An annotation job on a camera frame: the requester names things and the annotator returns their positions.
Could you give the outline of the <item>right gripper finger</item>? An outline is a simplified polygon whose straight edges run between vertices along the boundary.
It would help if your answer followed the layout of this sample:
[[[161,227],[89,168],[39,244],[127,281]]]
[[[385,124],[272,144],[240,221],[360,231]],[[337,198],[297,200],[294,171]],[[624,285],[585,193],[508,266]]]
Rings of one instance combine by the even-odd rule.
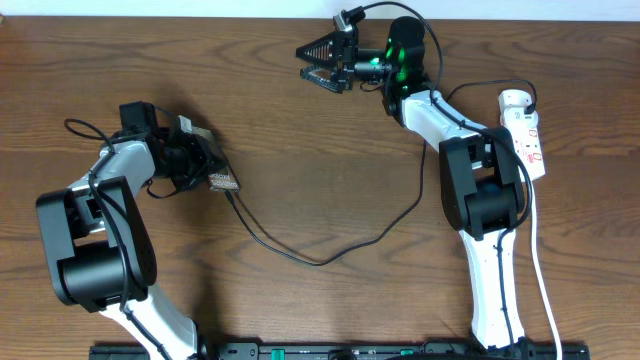
[[[337,65],[343,56],[344,33],[331,32],[296,49],[298,59],[312,65]]]
[[[342,93],[347,88],[347,80],[340,67],[329,69],[310,65],[300,70],[300,77],[332,93]]]

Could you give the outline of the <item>Galaxy smartphone bronze screen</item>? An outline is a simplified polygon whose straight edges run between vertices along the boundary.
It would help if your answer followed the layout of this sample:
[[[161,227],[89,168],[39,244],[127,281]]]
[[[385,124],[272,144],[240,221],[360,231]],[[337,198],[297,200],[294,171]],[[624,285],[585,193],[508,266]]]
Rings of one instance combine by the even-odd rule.
[[[237,193],[241,186],[214,134],[207,129],[194,126],[192,133],[205,139],[211,159],[206,170],[209,189],[215,192]]]

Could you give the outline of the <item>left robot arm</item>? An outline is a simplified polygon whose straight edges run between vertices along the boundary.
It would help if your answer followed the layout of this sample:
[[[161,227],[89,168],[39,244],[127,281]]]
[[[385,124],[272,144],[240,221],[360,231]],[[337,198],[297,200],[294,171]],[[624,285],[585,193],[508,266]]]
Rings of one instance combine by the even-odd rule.
[[[36,213],[52,288],[65,305],[79,305],[117,322],[134,345],[94,345],[92,359],[215,359],[200,326],[157,283],[157,262],[136,203],[155,179],[189,191],[226,166],[212,131],[179,115],[159,124],[160,108],[143,101],[119,108],[121,127],[108,135],[67,118],[67,131],[101,144],[99,158],[79,180],[41,195]]]

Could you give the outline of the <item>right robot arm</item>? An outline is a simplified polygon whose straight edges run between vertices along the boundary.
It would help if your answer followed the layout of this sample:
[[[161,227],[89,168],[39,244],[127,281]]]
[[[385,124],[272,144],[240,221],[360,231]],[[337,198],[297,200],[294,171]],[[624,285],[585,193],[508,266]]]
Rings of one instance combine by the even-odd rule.
[[[433,33],[425,20],[399,17],[385,48],[364,49],[357,28],[363,16],[344,11],[334,31],[298,47],[296,57],[307,64],[300,76],[333,93],[356,81],[379,85],[386,114],[436,150],[443,211],[469,262],[472,335],[485,352],[514,355],[524,329],[512,250],[526,205],[511,133],[477,124],[447,103],[424,68],[425,38]]]

